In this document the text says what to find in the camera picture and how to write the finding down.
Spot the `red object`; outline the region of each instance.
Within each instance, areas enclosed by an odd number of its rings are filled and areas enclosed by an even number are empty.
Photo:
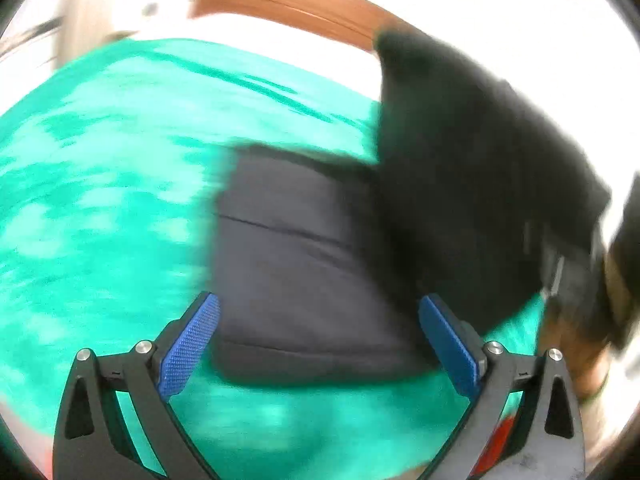
[[[513,420],[514,418],[512,416],[508,416],[495,430],[491,440],[489,440],[486,448],[484,448],[484,453],[482,453],[480,460],[478,460],[478,463],[476,464],[476,468],[473,472],[474,475],[479,475],[488,471],[498,462],[500,455],[502,454],[502,450],[504,449],[504,445],[507,443],[507,437],[509,436],[509,433],[511,433]]]

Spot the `teal patterned cloth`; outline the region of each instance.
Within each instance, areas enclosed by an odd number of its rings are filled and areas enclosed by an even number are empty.
[[[206,284],[214,197],[253,140],[375,162],[377,102],[220,44],[124,40],[0,118],[0,397],[52,434],[75,352],[154,338]],[[534,299],[490,338],[532,353]],[[120,396],[145,463],[160,470]],[[511,405],[517,399],[511,399]],[[246,388],[202,363],[172,406],[224,479],[378,480],[430,459],[466,407],[442,373]]]

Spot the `green fabric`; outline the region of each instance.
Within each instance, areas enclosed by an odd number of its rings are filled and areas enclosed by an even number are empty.
[[[259,140],[374,162],[377,106],[191,40],[125,40],[57,72],[0,118],[0,396],[51,434],[78,349],[154,338],[204,287],[229,147]],[[533,300],[491,338],[531,353],[541,310]],[[466,401],[442,373],[266,390],[201,364],[172,406],[223,479],[376,480],[432,457]]]

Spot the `wooden panel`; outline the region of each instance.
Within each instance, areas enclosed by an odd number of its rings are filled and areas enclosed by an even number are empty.
[[[196,0],[191,17],[232,12],[300,28],[372,50],[381,27],[412,27],[368,0]]]

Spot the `blue textured pad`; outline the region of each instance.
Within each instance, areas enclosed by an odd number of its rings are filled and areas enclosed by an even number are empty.
[[[429,296],[420,300],[418,318],[456,391],[473,399],[480,391],[478,363]]]
[[[162,400],[167,402],[184,389],[219,320],[220,302],[216,295],[209,294],[162,361],[158,381]]]

